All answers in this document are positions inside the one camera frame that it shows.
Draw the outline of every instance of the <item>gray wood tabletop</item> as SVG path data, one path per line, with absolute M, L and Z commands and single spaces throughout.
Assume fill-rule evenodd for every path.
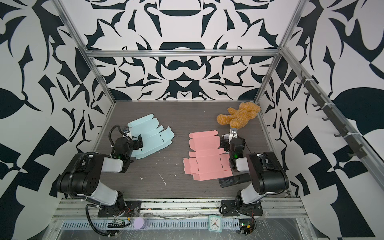
M 238 109 L 240 102 L 130 102 L 116 103 L 111 118 L 97 148 L 99 153 L 110 154 L 109 130 L 115 124 L 121 127 L 150 113 L 154 114 L 164 129 L 174 132 L 172 144 L 143 159 L 134 160 L 125 173 L 102 173 L 100 181 L 112 189 L 121 191 L 125 198 L 213 198 L 235 197 L 237 192 L 250 182 L 220 188 L 217 179 L 196 181 L 184 172 L 183 158 L 189 157 L 191 132 L 217 130 L 219 135 L 228 134 L 229 125 L 216 122 L 218 114 L 228 114 L 227 108 Z M 257 118 L 239 129 L 238 135 L 245 138 L 252 152 L 268 151 L 268 146 Z M 121 135 L 117 129 L 112 133 L 116 140 Z

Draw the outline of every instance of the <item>clock face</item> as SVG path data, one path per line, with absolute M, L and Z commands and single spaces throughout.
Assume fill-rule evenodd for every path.
M 209 230 L 221 232 L 221 217 L 214 215 L 209 216 Z

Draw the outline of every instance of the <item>black remote control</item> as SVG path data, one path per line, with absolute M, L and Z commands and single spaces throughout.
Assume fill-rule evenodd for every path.
M 218 180 L 221 188 L 229 187 L 229 186 L 233 186 L 236 184 L 240 184 L 243 182 L 249 182 L 249 181 L 251 181 L 251 176 L 249 175 L 249 173 L 244 173 L 244 174 L 240 174 L 240 175 L 236 175 L 236 176 L 232 176 L 232 177 L 220 178 Z

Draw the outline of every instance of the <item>purple lid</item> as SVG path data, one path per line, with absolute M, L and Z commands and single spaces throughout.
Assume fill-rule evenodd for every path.
M 133 221 L 133 227 L 138 230 L 144 226 L 144 218 L 138 217 Z

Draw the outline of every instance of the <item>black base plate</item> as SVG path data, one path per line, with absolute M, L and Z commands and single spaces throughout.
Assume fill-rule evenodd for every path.
M 120 217 L 130 217 L 134 212 L 140 212 L 141 207 L 141 201 L 124 201 L 126 203 L 126 208 L 131 209 L 126 210 L 124 215 L 121 215 Z M 114 206 L 102 206 L 99 210 L 98 217 L 113 217 L 114 215 L 118 214 L 120 211 L 116 210 Z
M 222 200 L 221 205 L 224 205 L 222 207 L 222 212 L 226 212 L 223 214 L 223 216 L 225 216 L 225 217 L 227 217 L 227 216 L 240 216 L 240 214 L 238 214 L 235 210 L 237 207 L 235 200 Z M 245 214 L 250 214 L 250 215 L 252 215 L 252 212 L 253 212 L 254 216 L 262 216 L 263 215 L 263 208 L 262 208 L 261 203 L 258 202 L 255 204 L 246 204 L 246 205 L 242 206 L 239 209 L 239 212 L 243 212 Z

